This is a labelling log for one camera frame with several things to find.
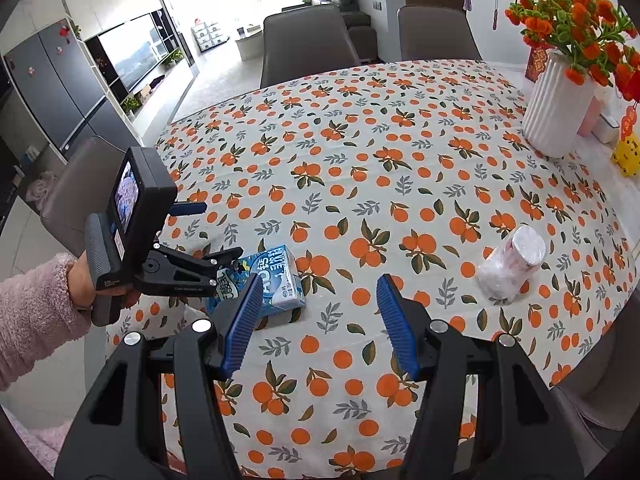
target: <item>yellow toy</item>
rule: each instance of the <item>yellow toy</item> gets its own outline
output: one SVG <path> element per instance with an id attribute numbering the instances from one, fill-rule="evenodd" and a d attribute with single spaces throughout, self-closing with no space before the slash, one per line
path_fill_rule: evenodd
<path id="1" fill-rule="evenodd" d="M 634 132 L 622 136 L 611 159 L 620 166 L 625 176 L 635 176 L 640 171 L 640 141 Z"/>

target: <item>gray sofa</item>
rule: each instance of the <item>gray sofa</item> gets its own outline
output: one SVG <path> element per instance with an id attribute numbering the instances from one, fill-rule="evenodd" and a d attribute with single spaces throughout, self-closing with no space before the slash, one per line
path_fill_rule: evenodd
<path id="1" fill-rule="evenodd" d="M 362 12 L 357 0 L 311 0 L 313 5 L 334 4 L 340 9 L 351 42 L 360 60 L 378 58 L 378 37 L 371 27 L 371 16 Z"/>

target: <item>potted plant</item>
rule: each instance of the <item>potted plant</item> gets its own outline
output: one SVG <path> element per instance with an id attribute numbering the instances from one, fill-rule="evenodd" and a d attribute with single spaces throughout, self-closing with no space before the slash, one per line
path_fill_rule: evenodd
<path id="1" fill-rule="evenodd" d="M 162 60 L 162 66 L 169 68 L 177 64 L 183 57 L 182 51 L 178 48 Z"/>
<path id="2" fill-rule="evenodd" d="M 631 100 L 630 81 L 640 54 L 625 44 L 637 29 L 609 0 L 513 0 L 505 15 L 523 25 L 532 48 L 549 48 L 546 70 L 533 89 L 523 119 L 534 148 L 560 157 L 570 150 L 591 103 L 595 84 L 616 87 Z"/>
<path id="3" fill-rule="evenodd" d="M 141 106 L 142 105 L 140 104 L 140 101 L 133 97 L 133 95 L 130 95 L 129 97 L 124 99 L 124 101 L 120 104 L 120 107 L 122 108 L 124 113 L 126 113 L 131 120 L 134 119 L 133 112 L 135 112 Z"/>

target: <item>tablecloth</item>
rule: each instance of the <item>tablecloth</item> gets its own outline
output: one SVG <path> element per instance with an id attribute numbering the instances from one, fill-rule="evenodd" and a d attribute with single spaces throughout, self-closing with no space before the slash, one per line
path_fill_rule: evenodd
<path id="1" fill-rule="evenodd" d="M 490 65 L 404 62 L 309 76 L 172 124 L 156 145 L 180 200 L 161 241 L 202 256 L 286 244 L 306 307 L 260 323 L 242 369 L 214 393 L 244 474 L 339 476 L 401 462 L 423 384 L 392 355 L 376 301 L 402 294 L 467 335 L 508 332 L 545 383 L 593 347 L 636 284 L 606 190 L 579 153 L 548 160 L 523 138 L 522 94 Z M 516 225 L 547 243 L 513 303 L 479 289 L 476 267 Z M 109 329 L 183 329 L 193 298 L 143 298 Z M 179 458 L 174 381 L 163 378 L 168 449 Z M 474 434 L 469 377 L 461 439 Z"/>

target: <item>pink container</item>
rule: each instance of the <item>pink container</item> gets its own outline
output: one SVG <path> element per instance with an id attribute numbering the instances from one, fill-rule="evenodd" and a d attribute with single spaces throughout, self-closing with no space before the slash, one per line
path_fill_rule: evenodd
<path id="1" fill-rule="evenodd" d="M 587 113 L 582 120 L 582 124 L 580 128 L 578 128 L 578 135 L 583 137 L 588 137 L 593 130 L 593 127 L 596 125 L 596 121 L 602 111 L 604 106 L 604 102 L 598 99 L 597 97 L 593 97 L 591 99 L 591 103 L 589 104 L 589 108 L 587 109 Z"/>

